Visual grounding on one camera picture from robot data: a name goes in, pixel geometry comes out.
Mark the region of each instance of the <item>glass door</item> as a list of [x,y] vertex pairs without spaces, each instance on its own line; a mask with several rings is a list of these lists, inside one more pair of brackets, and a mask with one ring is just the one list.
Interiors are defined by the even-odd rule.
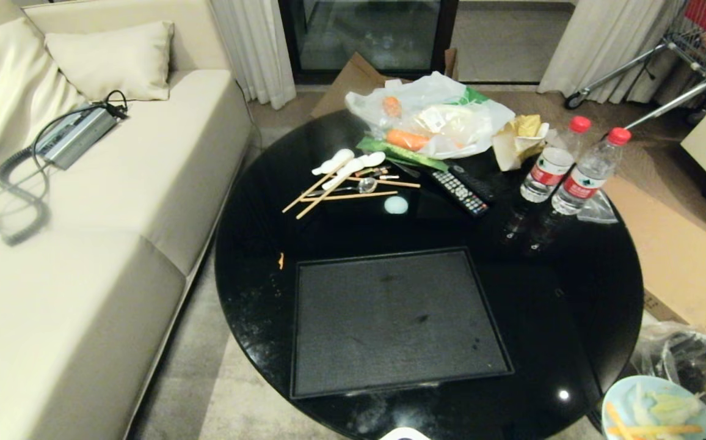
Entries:
[[330,83],[358,52],[379,72],[445,69],[459,0],[280,0],[297,83]]

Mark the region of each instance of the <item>plastic bag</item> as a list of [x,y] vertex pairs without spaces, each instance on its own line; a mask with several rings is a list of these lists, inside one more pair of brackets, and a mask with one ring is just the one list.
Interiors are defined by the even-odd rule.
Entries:
[[492,136],[515,117],[506,106],[439,72],[410,84],[386,81],[366,97],[350,92],[345,106],[376,139],[435,159],[488,150]]
[[602,191],[598,191],[593,195],[587,203],[584,203],[581,211],[576,214],[582,222],[599,223],[602,225],[612,225],[619,223],[616,219],[616,214],[613,213],[611,202]]
[[706,335],[680,323],[645,325],[633,364],[640,374],[682,385],[706,404]]

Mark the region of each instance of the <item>paper wrapper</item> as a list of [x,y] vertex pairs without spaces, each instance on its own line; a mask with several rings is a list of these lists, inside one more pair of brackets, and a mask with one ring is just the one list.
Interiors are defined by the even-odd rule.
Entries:
[[521,164],[529,156],[543,150],[543,141],[548,134],[548,123],[540,124],[536,136],[518,136],[518,132],[518,123],[507,123],[492,138],[497,164],[503,172],[521,168]]

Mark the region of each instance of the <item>sofa armrest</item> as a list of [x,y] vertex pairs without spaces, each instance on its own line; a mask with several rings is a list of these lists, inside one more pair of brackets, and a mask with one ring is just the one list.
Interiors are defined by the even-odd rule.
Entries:
[[89,34],[170,20],[171,70],[231,70],[208,0],[77,0],[28,6],[24,12],[44,34]]

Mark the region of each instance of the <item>black round table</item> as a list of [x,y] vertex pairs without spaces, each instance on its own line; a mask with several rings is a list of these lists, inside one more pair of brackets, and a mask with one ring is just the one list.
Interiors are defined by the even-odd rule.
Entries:
[[[228,197],[216,235],[217,287],[250,362],[294,406],[350,438],[376,439],[397,427],[433,440],[544,438],[584,417],[627,364],[641,324],[641,270],[621,219],[574,221],[544,253],[525,257],[499,240],[509,197],[476,219],[425,176],[421,189],[400,189],[404,214],[388,214],[378,198],[323,202],[301,220],[300,208],[281,213],[317,180],[312,168],[353,149],[364,132],[347,111],[307,123],[264,151]],[[484,176],[495,171],[492,154],[459,162]],[[523,173],[506,173],[514,189]],[[450,247],[470,253],[513,374],[289,397],[297,262]],[[546,285],[547,273],[556,285]]]

